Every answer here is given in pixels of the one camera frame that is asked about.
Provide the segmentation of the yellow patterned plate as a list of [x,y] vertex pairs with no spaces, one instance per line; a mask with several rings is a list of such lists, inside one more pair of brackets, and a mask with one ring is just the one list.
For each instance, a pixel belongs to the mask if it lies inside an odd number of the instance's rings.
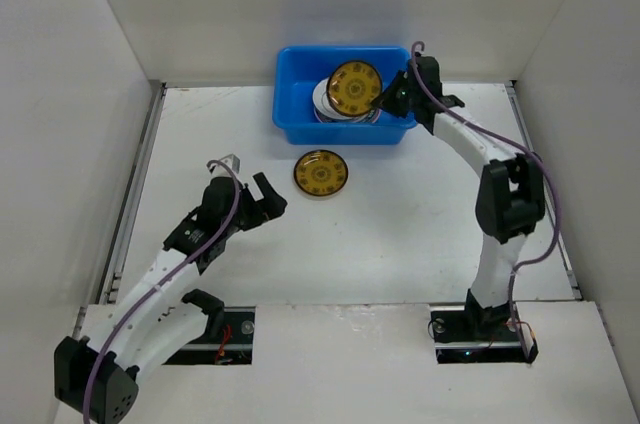
[[292,176],[297,189],[303,194],[326,199],[338,194],[346,186],[349,168],[336,152],[317,149],[298,158]]
[[372,101],[382,90],[382,78],[372,64],[351,60],[340,64],[328,77],[326,96],[337,114],[359,118],[373,109]]

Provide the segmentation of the white plate green rim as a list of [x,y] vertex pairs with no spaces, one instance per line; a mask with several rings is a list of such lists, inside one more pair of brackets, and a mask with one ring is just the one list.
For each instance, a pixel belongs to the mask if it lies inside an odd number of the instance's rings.
[[380,109],[371,109],[366,115],[347,117],[333,110],[326,95],[328,79],[320,81],[312,93],[312,103],[316,118],[323,123],[376,123],[381,115]]

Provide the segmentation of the pink plate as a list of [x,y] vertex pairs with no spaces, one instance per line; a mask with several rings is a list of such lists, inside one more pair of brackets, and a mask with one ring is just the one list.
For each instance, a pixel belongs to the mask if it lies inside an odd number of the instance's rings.
[[372,118],[371,123],[377,123],[382,116],[382,111],[378,111],[375,116]]

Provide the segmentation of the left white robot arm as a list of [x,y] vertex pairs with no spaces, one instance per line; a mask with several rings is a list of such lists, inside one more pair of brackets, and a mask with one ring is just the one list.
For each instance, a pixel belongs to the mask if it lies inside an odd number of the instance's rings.
[[287,207],[264,174],[253,179],[259,199],[226,164],[213,162],[201,203],[167,236],[140,281],[87,334],[59,342],[54,395],[83,422],[121,422],[156,368],[188,342],[223,332],[224,302],[197,281],[234,234],[281,217]]

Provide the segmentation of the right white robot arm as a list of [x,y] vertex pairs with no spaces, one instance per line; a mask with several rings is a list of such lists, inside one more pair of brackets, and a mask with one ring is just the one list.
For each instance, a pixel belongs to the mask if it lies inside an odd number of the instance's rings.
[[373,105],[395,117],[413,116],[478,176],[475,217],[483,242],[477,274],[463,310],[440,321],[448,342],[496,337],[511,317],[511,279],[522,248],[545,215],[541,171],[519,144],[480,132],[464,103],[443,94],[431,56],[413,54]]

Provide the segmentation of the blue plastic bin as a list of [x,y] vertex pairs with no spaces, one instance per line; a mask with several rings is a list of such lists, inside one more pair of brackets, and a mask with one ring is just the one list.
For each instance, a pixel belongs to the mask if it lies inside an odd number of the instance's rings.
[[406,67],[409,52],[397,46],[302,45],[282,49],[277,57],[272,120],[294,145],[396,145],[417,126],[413,117],[382,113],[377,123],[323,123],[314,114],[312,93],[340,64],[372,64],[389,85]]

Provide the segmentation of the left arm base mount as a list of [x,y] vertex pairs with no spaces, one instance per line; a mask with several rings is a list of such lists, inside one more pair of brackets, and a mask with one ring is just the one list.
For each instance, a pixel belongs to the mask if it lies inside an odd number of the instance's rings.
[[165,365],[250,365],[255,317],[255,307],[227,307],[220,324],[209,320],[205,332],[169,357]]

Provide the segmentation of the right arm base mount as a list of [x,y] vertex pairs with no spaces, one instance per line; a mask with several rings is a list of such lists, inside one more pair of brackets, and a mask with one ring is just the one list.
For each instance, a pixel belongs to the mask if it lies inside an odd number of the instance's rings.
[[509,309],[473,315],[463,306],[438,306],[430,312],[428,331],[439,364],[532,364],[539,346],[530,326],[511,321]]

